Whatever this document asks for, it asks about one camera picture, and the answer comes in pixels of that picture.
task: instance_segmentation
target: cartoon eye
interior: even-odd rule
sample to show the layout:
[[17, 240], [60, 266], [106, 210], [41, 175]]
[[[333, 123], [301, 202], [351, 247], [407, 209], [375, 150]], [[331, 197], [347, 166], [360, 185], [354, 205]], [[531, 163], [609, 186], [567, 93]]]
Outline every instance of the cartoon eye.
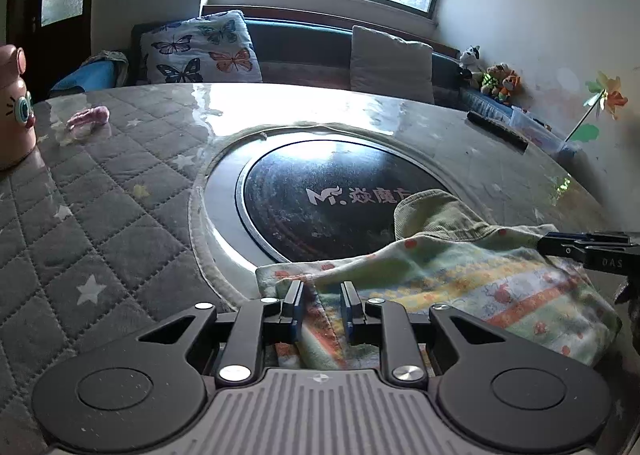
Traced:
[[31, 99], [31, 93], [27, 90], [26, 95], [27, 102], [29, 103], [29, 114], [33, 114], [33, 100]]
[[30, 114], [30, 103], [27, 98], [22, 97], [18, 98], [14, 104], [14, 114], [15, 120], [18, 121], [18, 124], [25, 125], [27, 124], [27, 120]]

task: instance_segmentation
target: robotic arm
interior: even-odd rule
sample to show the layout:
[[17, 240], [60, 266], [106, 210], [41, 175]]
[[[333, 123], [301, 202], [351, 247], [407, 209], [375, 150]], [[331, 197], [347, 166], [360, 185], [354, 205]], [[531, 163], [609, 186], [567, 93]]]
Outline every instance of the robotic arm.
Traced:
[[590, 453], [610, 414], [580, 362], [446, 304], [363, 302], [348, 281], [347, 340], [379, 346], [380, 370], [265, 369], [265, 346], [300, 339], [303, 290], [198, 303], [49, 369], [32, 404], [50, 455]]
[[626, 276], [614, 302], [628, 303], [634, 346], [640, 352], [640, 245], [625, 233], [549, 233], [538, 242], [538, 251], [572, 258], [593, 271]]

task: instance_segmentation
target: stuffed toy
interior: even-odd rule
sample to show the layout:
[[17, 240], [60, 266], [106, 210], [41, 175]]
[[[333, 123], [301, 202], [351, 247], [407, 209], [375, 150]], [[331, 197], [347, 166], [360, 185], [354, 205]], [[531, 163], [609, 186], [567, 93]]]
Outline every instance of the stuffed toy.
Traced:
[[26, 68], [22, 49], [0, 47], [0, 170], [18, 164], [36, 145], [31, 94], [20, 77]]
[[460, 65], [463, 69], [477, 69], [480, 60], [480, 45], [469, 47], [460, 54]]
[[463, 67], [458, 67], [458, 72], [460, 74], [460, 86], [466, 86], [467, 88], [480, 90], [484, 72], [472, 72], [471, 70], [464, 69]]
[[492, 67], [489, 67], [486, 71], [488, 74], [491, 74], [498, 83], [502, 83], [504, 79], [512, 72], [512, 70], [506, 63], [494, 65]]
[[498, 93], [498, 101], [507, 106], [511, 106], [511, 96], [516, 93], [516, 89], [520, 86], [520, 76], [513, 71], [502, 81], [502, 89]]
[[485, 96], [491, 96], [492, 92], [500, 84], [498, 82], [498, 79], [496, 77], [494, 77], [494, 75], [490, 72], [490, 69], [492, 69], [492, 68], [493, 67], [489, 67], [489, 69], [487, 69], [487, 72], [482, 76], [482, 87], [480, 88], [480, 91]]

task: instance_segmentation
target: green cloth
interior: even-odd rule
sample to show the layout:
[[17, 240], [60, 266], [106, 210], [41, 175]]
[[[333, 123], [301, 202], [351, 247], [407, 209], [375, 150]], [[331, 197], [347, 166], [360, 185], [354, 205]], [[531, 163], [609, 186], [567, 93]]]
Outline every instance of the green cloth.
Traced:
[[308, 288], [302, 341], [277, 347], [282, 366], [352, 369], [378, 365], [378, 350], [344, 339], [339, 284], [361, 298], [398, 301], [428, 313], [444, 302], [495, 326], [593, 365], [621, 322], [584, 269], [544, 258], [538, 239], [554, 226], [506, 228], [484, 222], [441, 190], [414, 194], [396, 208], [396, 241], [364, 257], [259, 267], [260, 292], [282, 298], [292, 279]]

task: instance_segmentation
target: pink toy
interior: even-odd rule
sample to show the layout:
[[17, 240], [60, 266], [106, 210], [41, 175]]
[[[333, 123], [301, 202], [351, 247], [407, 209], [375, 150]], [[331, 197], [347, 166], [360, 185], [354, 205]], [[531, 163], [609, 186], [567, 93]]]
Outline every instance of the pink toy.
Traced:
[[36, 145], [31, 94], [20, 77], [26, 68], [22, 49], [0, 47], [0, 170], [20, 162]]
[[66, 122], [66, 129], [73, 130], [76, 126], [82, 126], [83, 124], [106, 124], [109, 120], [109, 109], [106, 106], [96, 106], [95, 108], [88, 108], [81, 112], [76, 112]]

